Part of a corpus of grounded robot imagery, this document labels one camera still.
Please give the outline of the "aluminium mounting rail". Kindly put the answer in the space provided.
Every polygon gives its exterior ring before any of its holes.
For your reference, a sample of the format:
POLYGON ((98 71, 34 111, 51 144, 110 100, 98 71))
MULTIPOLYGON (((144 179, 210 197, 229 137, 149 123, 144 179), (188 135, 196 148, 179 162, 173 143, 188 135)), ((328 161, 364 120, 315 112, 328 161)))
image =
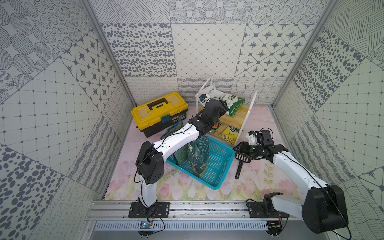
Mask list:
MULTIPOLYGON (((117 221, 129 218, 133 201, 93 201, 87 221, 117 221)), ((245 201, 169 201, 171 220, 248 220, 245 201)))

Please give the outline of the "white green fertilizer bag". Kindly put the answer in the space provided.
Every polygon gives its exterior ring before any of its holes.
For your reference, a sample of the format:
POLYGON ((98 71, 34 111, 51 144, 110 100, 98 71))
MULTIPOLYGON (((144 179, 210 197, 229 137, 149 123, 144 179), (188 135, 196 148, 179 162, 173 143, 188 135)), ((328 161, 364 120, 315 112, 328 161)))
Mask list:
POLYGON ((215 85, 211 85, 206 87, 205 89, 201 90, 198 92, 195 97, 197 98, 198 102, 202 104, 203 106, 206 104, 207 100, 205 103, 201 103, 199 101, 199 96, 201 94, 206 94, 208 99, 210 98, 220 98, 223 101, 225 101, 229 107, 229 111, 227 114, 231 117, 234 118, 236 112, 239 110, 239 108, 246 102, 244 98, 234 96, 232 94, 224 93, 222 91, 217 90, 215 85))

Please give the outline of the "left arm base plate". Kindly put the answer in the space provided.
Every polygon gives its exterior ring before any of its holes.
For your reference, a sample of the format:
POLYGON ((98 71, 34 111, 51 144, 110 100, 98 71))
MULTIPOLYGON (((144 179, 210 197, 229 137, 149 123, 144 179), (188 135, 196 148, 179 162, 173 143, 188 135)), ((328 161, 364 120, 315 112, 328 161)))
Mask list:
POLYGON ((170 210, 170 202, 156 201, 152 206, 145 207, 140 201, 131 204, 129 218, 168 218, 170 210))

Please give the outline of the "teal plastic basket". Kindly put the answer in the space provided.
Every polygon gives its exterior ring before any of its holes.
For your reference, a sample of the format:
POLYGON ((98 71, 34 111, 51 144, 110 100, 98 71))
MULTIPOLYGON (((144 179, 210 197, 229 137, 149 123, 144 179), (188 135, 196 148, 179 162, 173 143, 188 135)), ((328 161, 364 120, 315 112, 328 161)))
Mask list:
POLYGON ((179 171, 206 185, 212 190, 218 190, 224 182, 230 166, 233 162, 234 150, 218 140, 208 137, 209 139, 209 162, 206 173, 202 177, 196 177, 188 162, 184 162, 181 166, 176 164, 174 157, 169 157, 166 163, 170 164, 179 171))

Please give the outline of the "dark green fertilizer bag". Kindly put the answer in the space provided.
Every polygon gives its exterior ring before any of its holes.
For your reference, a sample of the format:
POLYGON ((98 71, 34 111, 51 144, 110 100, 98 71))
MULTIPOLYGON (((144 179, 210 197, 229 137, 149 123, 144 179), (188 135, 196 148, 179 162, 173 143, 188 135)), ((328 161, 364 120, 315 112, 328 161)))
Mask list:
POLYGON ((209 163, 209 137, 203 135, 188 145, 188 160, 194 176, 202 177, 209 163))

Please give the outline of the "yellow flower fertilizer bag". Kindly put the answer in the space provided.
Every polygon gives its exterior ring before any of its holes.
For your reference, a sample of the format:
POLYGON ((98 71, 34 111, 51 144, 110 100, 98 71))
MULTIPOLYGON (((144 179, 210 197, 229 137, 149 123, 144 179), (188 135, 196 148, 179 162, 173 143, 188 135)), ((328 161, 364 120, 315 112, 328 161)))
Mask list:
POLYGON ((220 134, 219 137, 225 140, 228 144, 233 146, 239 136, 240 129, 232 126, 227 126, 220 134))

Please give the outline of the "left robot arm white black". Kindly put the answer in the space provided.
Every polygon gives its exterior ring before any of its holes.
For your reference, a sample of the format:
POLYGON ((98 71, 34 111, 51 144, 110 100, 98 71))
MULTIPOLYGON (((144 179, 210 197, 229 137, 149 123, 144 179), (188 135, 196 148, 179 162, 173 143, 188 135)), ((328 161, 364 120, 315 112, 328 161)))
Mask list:
POLYGON ((147 209, 157 202, 157 182, 165 172, 164 162, 183 146, 209 133, 220 117, 229 111, 227 104, 220 98, 210 98, 204 108, 177 132, 161 141, 142 144, 136 161, 140 176, 141 195, 139 202, 147 209))

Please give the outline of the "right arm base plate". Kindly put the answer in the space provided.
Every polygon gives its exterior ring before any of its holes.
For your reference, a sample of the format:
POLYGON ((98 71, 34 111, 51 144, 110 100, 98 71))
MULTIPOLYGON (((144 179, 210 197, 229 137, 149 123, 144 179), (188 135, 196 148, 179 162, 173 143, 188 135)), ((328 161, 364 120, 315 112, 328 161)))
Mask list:
POLYGON ((250 218, 279 218, 278 212, 267 212, 264 208, 263 202, 257 202, 254 200, 247 200, 246 206, 248 208, 250 218))

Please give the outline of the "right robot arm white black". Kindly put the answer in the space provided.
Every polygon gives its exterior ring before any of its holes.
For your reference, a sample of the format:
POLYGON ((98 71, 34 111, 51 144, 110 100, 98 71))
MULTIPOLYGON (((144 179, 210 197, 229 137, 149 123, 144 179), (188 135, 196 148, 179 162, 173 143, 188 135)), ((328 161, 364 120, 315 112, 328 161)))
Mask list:
POLYGON ((278 218, 269 224, 268 234, 278 236, 283 231, 281 221, 294 217, 302 220, 315 234, 347 228, 349 225, 345 194, 337 185, 329 185, 300 164, 283 145, 276 145, 269 129, 250 131, 246 142, 234 147, 239 166, 235 178, 240 177, 244 163, 268 160, 281 169, 305 194, 297 200, 280 192, 264 196, 263 202, 246 200, 251 218, 278 218))

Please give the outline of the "black slotted scoop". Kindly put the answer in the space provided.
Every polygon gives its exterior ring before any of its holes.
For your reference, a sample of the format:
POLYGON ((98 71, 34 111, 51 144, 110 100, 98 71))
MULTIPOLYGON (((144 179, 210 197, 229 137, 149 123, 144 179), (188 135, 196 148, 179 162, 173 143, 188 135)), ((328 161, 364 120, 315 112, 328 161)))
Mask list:
POLYGON ((239 165, 235 175, 235 179, 238 180, 240 178, 243 165, 250 163, 253 159, 247 155, 238 152, 235 152, 235 159, 239 161, 239 165))

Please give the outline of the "green fruit picture bag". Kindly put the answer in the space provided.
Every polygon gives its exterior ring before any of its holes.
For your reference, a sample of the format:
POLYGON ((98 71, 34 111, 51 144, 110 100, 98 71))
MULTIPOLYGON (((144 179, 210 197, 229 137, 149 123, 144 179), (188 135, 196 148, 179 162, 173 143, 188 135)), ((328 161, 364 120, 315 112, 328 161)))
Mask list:
POLYGON ((213 125, 213 127, 211 128, 210 130, 210 134, 214 134, 217 132, 217 130, 219 129, 219 127, 221 126, 221 122, 220 120, 217 120, 217 122, 213 125))

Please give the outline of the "yellow black toolbox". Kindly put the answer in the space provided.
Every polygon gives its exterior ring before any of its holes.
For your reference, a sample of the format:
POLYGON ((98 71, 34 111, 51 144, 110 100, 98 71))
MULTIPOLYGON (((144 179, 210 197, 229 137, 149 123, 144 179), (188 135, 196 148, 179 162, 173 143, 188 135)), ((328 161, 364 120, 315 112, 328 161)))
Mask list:
POLYGON ((149 138, 187 117, 189 106, 177 92, 134 108, 131 113, 140 132, 149 138))

